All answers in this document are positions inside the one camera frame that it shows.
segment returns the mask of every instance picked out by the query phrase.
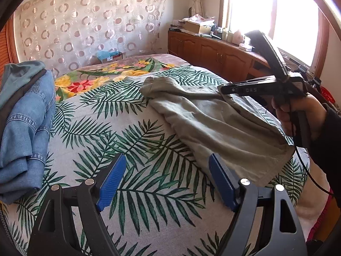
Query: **cabinet door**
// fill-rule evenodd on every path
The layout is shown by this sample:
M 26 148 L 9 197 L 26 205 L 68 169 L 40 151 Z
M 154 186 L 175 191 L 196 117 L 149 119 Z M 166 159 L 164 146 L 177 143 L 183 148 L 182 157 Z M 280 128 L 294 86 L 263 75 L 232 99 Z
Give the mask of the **cabinet door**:
M 221 55 L 221 76 L 231 82 L 246 80 L 251 65 L 251 58 L 242 51 L 233 48 L 223 48 Z
M 191 65 L 197 65 L 198 60 L 197 60 L 197 40 L 196 38 L 193 37 L 186 37 L 183 36 L 182 39 L 180 40 L 181 48 L 180 48 L 180 53 L 179 57 L 182 58 L 183 60 L 189 62 Z
M 176 33 L 168 33 L 168 52 L 174 56 L 179 57 L 180 38 Z
M 199 50 L 199 66 L 221 75 L 220 52 L 221 46 L 212 41 L 201 41 L 197 49 Z

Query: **bed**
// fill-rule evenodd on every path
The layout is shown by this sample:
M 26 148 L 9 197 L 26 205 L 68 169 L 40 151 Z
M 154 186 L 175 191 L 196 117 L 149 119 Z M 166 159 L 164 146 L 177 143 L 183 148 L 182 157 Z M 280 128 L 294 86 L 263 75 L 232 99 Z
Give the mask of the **bed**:
M 226 82 L 169 54 L 89 66 L 57 78 L 57 110 L 43 187 L 12 205 L 0 204 L 23 255 L 48 188 L 53 184 L 80 184 L 109 164 L 115 153 L 126 155 L 127 170 L 102 217 L 120 254 L 214 255 L 233 213 L 196 165 L 190 149 L 139 93 L 143 78 L 150 75 L 168 76 L 181 85 Z M 254 107 L 258 116 L 283 133 L 274 116 L 255 101 Z M 158 149 L 151 154 L 150 147 L 155 143 Z M 306 151 L 300 149 L 300 154 L 309 167 Z M 294 154 L 268 186 L 283 184 L 295 205 L 306 179 Z M 77 208 L 73 213 L 81 248 L 91 255 Z M 245 255 L 255 243 L 255 233 Z

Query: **blue jeans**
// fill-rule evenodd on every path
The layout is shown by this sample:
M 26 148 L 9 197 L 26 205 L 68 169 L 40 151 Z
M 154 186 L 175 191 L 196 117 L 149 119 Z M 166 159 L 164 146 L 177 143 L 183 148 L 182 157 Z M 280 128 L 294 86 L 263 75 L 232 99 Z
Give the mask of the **blue jeans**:
M 42 186 L 49 133 L 56 112 L 51 71 L 15 104 L 0 147 L 0 200 L 11 204 Z

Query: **red flower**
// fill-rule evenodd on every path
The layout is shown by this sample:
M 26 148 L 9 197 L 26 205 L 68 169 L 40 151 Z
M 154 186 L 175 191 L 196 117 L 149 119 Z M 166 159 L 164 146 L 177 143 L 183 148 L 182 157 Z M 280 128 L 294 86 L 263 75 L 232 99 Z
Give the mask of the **red flower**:
M 92 86 L 93 82 L 89 80 L 84 80 L 81 82 L 74 82 L 70 86 L 68 86 L 68 89 L 73 93 L 78 93 L 84 90 L 87 90 L 87 87 Z

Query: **metal pin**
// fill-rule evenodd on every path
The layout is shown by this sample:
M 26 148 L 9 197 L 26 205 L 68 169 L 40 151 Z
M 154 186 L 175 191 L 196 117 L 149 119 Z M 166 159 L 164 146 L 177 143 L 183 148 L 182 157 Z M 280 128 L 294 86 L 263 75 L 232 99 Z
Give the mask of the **metal pin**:
M 240 182 L 244 185 L 244 186 L 248 186 L 250 185 L 250 181 L 246 178 L 243 178 L 240 180 Z
M 85 184 L 88 185 L 88 186 L 91 186 L 93 183 L 95 183 L 95 181 L 92 178 L 89 178 L 89 179 L 85 180 Z
M 282 186 L 282 185 L 280 185 L 280 184 L 276 185 L 275 188 L 276 188 L 276 190 L 278 190 L 278 191 L 284 191 L 284 186 Z
M 52 189 L 53 191 L 57 191 L 57 190 L 59 190 L 59 185 L 55 184 L 55 185 L 53 185 L 53 186 L 51 187 L 51 189 Z

